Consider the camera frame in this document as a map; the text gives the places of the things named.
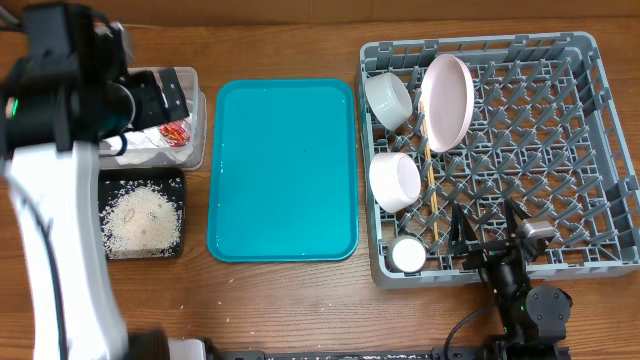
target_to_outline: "green light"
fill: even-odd
[[[16,116],[16,111],[18,111],[18,99],[15,99],[13,102],[13,111],[11,112],[11,117]]]

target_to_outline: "clear plastic container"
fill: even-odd
[[[151,70],[158,76],[160,68],[132,68],[130,72]],[[184,170],[195,170],[204,160],[204,147],[207,139],[207,100],[198,87],[198,74],[193,68],[175,68],[178,81],[187,100],[187,108],[191,114],[190,139],[180,147],[171,147],[159,135],[158,128],[147,129],[145,132],[127,133],[129,147],[122,156],[104,157],[100,159],[102,169],[146,168],[156,166],[177,166]],[[110,138],[100,143],[100,154],[110,155],[120,149],[119,138]]]

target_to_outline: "brown wood surface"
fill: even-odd
[[[2,0],[16,13],[28,4]],[[126,24],[162,26],[323,24],[365,21],[640,16],[634,0],[72,0]]]
[[[217,92],[231,80],[250,78],[335,77],[353,86],[359,49],[368,41],[571,30],[588,31],[599,43],[627,143],[640,169],[638,19],[134,29],[138,58],[133,65],[197,70],[208,99],[209,134],[204,165],[187,174],[189,217],[182,257],[109,265],[118,306],[130,330],[161,326],[172,337],[210,337],[222,349],[268,352],[442,345],[451,328],[487,303],[489,296],[479,285],[384,291],[373,284],[361,158],[360,244],[348,260],[231,265],[209,254],[205,233]],[[0,44],[0,73],[6,74],[25,45],[22,37],[12,34],[1,34]],[[259,136],[248,136],[248,146],[254,141],[258,149]],[[26,359],[33,345],[29,285],[6,186],[0,187],[0,358]],[[238,215],[246,217],[250,228],[251,218],[262,211],[268,209],[256,206]],[[555,285],[575,300],[564,342],[575,359],[638,358],[640,272]],[[463,328],[453,343],[475,345],[484,335],[499,332],[500,322],[493,313]]]

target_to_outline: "red candy wrapper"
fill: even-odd
[[[171,147],[187,145],[191,140],[189,130],[189,124],[184,120],[176,120],[160,127],[160,133]]]

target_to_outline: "gray dish rack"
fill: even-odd
[[[460,145],[432,159],[418,111],[425,70],[449,53],[467,64],[476,91],[474,116]],[[394,132],[371,112],[363,79],[398,75],[414,115]],[[639,185],[595,39],[584,32],[372,42],[360,50],[358,105],[371,273],[386,289],[480,281],[447,253],[451,203],[465,210],[480,241],[503,238],[502,202],[516,200],[532,216],[547,216],[556,236],[527,271],[559,280],[612,277],[640,267]],[[419,200],[398,213],[376,203],[368,168],[380,152],[405,152],[423,177]],[[427,186],[429,166],[436,186]],[[430,199],[437,194],[438,212]],[[439,240],[433,233],[438,226]],[[425,268],[392,272],[386,244],[408,234],[428,249]]]

